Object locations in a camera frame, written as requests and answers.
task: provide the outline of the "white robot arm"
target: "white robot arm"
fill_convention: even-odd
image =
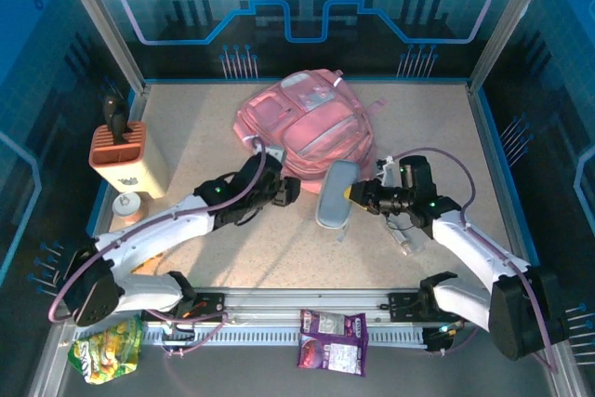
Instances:
[[[543,328],[551,344],[568,338],[561,289],[551,271],[512,255],[469,222],[457,203],[438,195],[425,157],[401,159],[399,171],[402,187],[373,179],[351,185],[345,195],[375,215],[407,213],[483,284],[469,285],[451,272],[427,278],[418,292],[423,313],[444,311],[475,323],[513,360],[544,347]]]
[[[230,223],[243,225],[267,204],[294,203],[300,181],[281,177],[284,151],[274,146],[265,148],[264,154],[259,151],[238,172],[206,181],[166,211],[124,230],[76,244],[79,249],[62,261],[58,268],[61,273],[55,279],[59,296],[63,295],[76,324],[89,326],[122,311],[151,309],[174,318],[192,311],[197,297],[181,273],[148,276],[133,271],[193,237]],[[246,191],[240,200],[234,199]],[[97,260],[83,270],[82,266],[92,257]],[[50,309],[50,320],[53,310]]]
[[[87,326],[115,312],[144,309],[182,318],[195,309],[196,293],[179,272],[161,276],[132,273],[148,259],[188,239],[229,223],[247,223],[268,203],[286,206],[295,202],[299,180],[281,178],[283,151],[267,151],[271,152],[266,154],[263,172],[242,200],[224,205],[255,177],[260,155],[251,157],[237,173],[203,183],[166,211],[125,230],[102,234],[83,246],[63,266],[65,273],[57,283],[64,287],[90,257],[98,257],[63,294],[74,321]],[[361,181],[346,191],[346,197],[372,214],[407,213],[416,227],[451,250],[483,285],[466,284],[450,272],[427,278],[418,292],[420,313],[431,319],[449,312],[475,323],[492,335],[510,359],[544,347],[541,323],[552,343],[567,339],[568,324],[555,275],[513,256],[467,221],[452,199],[438,195],[425,157],[405,157],[399,164],[402,187],[384,186],[379,179]],[[205,211],[206,206],[218,204],[217,211]],[[519,274],[535,290],[543,318],[532,309]]]

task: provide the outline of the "gray pouch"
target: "gray pouch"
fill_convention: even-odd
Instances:
[[[344,196],[345,190],[360,179],[360,167],[347,160],[337,160],[326,172],[323,188],[316,207],[316,221],[330,230],[343,230],[338,237],[341,242],[351,215],[351,202]]]

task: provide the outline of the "chip bag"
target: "chip bag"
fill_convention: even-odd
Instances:
[[[301,311],[297,367],[365,376],[368,331],[365,313],[346,316]]]
[[[68,352],[87,383],[100,385],[137,370],[142,322],[138,316],[90,337],[76,340]]]

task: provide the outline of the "glass panel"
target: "glass panel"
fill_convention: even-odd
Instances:
[[[558,273],[570,293],[568,305],[586,302],[591,313],[595,310],[595,0],[533,0],[484,91],[503,134],[504,152],[539,259]],[[576,326],[572,335],[589,332],[583,326],[587,320],[572,324]],[[579,339],[595,342],[593,336]],[[575,351],[593,349],[591,345]],[[588,356],[576,358],[592,361]],[[593,371],[590,368],[591,384],[595,384]]]
[[[87,162],[99,96],[128,86],[78,0],[0,0],[0,11],[0,383],[16,397],[49,328],[53,290],[41,281],[56,255],[40,244],[85,234],[100,185]]]
[[[468,77],[509,0],[104,0],[148,78]]]

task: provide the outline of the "table surface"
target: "table surface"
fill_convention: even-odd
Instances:
[[[267,85],[153,86],[143,115],[155,145],[170,169],[164,198],[149,202],[149,214],[181,200],[208,179],[238,169],[249,153],[232,131],[239,107]],[[422,146],[449,151],[469,169],[477,199],[469,215],[488,235],[509,248],[500,209],[463,85],[351,83],[368,106],[388,104],[372,118],[377,155]],[[441,155],[426,153],[439,194],[463,205],[470,196],[460,168]],[[194,286],[272,288],[415,287],[441,271],[476,282],[443,246],[418,229],[405,232],[420,250],[406,256],[388,233],[383,218],[353,209],[343,242],[315,221],[317,195],[302,192],[287,208],[267,206],[250,224],[228,226],[174,247],[139,272],[176,270]],[[402,228],[409,226],[400,217]],[[112,229],[123,226],[117,218]]]

